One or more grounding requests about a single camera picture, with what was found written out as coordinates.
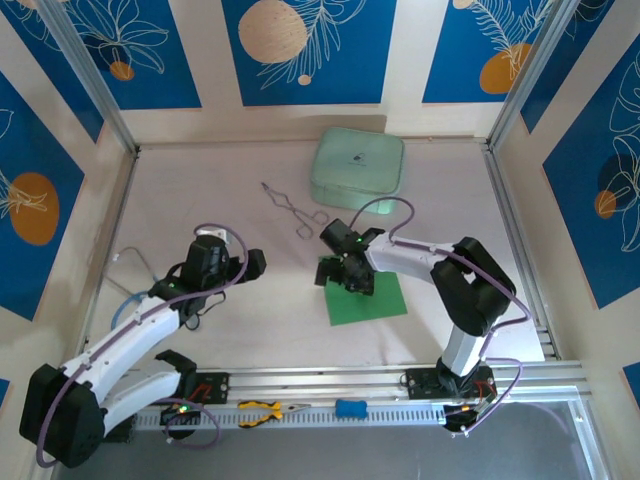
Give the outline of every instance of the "yellow pliers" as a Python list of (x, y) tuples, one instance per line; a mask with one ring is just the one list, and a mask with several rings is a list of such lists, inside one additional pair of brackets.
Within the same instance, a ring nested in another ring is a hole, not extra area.
[(282, 420), (282, 417), (284, 416), (285, 413), (297, 412), (299, 410), (309, 408), (310, 406), (311, 405), (308, 403), (283, 404), (280, 402), (267, 403), (267, 402), (258, 402), (255, 400), (240, 402), (238, 403), (238, 408), (266, 408), (271, 411), (258, 420), (254, 420), (252, 422), (240, 422), (238, 426), (240, 428), (257, 427), (258, 425), (262, 425), (263, 423), (266, 423), (269, 420)]

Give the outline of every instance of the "blue cable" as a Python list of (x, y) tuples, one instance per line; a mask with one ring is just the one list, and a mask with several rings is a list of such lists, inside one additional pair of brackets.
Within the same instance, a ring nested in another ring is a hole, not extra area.
[(118, 325), (118, 320), (120, 319), (120, 315), (122, 315), (122, 312), (124, 312), (124, 309), (127, 308), (127, 306), (131, 302), (141, 303), (142, 299), (147, 296), (147, 293), (148, 292), (146, 290), (142, 292), (134, 293), (129, 298), (127, 298), (124, 302), (122, 302), (122, 305), (118, 307), (118, 309), (116, 310), (116, 313), (113, 314), (113, 318), (111, 319), (111, 330), (114, 330)]

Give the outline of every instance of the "green square mat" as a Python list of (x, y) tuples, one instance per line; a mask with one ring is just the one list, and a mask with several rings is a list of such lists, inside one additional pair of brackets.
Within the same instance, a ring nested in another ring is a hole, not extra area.
[(370, 297), (349, 293), (344, 286), (331, 281), (325, 286), (324, 297), (329, 310), (329, 321), (334, 327), (407, 313), (398, 275), (392, 272), (375, 274), (375, 290)]

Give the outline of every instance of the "white table surface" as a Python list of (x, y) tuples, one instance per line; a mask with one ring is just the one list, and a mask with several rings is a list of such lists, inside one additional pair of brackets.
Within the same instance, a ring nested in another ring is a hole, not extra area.
[[(401, 195), (413, 202), (417, 213), (400, 235), (437, 243), (475, 237), (522, 295), (480, 146), (406, 143)], [(155, 273), (164, 276), (171, 265), (186, 258), (193, 227), (211, 221), (236, 230), (249, 248), (262, 249), (268, 265), (257, 281), (231, 287), (227, 301), (203, 317), (198, 331), (182, 328), (154, 352), (171, 348), (211, 368), (365, 366), (438, 359), (452, 323), (435, 287), (413, 278), (400, 276), (407, 315), (330, 326), (323, 289), (314, 285), (317, 258), (329, 250), (317, 235), (301, 240), (295, 234), (297, 220), (276, 208), (260, 186), (264, 181), (287, 193), (296, 207), (309, 212), (322, 208), (331, 218), (348, 223), (353, 211), (321, 207), (309, 196), (315, 148), (315, 142), (274, 142), (142, 151), (114, 252), (136, 246)], [(356, 226), (360, 231), (370, 226), (388, 229), (406, 213), (399, 205), (392, 215), (363, 214)], [(237, 243), (231, 253), (240, 254)], [(131, 252), (112, 263), (108, 275), (132, 291), (151, 286)], [(104, 283), (91, 343), (109, 331), (111, 317), (125, 298)], [(516, 316), (520, 312), (512, 305), (503, 318)], [(532, 322), (505, 329), (488, 355), (544, 360)]]

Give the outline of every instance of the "mint green case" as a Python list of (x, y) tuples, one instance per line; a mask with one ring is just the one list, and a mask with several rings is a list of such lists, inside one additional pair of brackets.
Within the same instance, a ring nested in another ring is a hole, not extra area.
[[(311, 171), (311, 197), (318, 203), (358, 210), (400, 190), (404, 142), (393, 135), (330, 128), (320, 140)], [(394, 201), (375, 203), (367, 212), (387, 214)]]

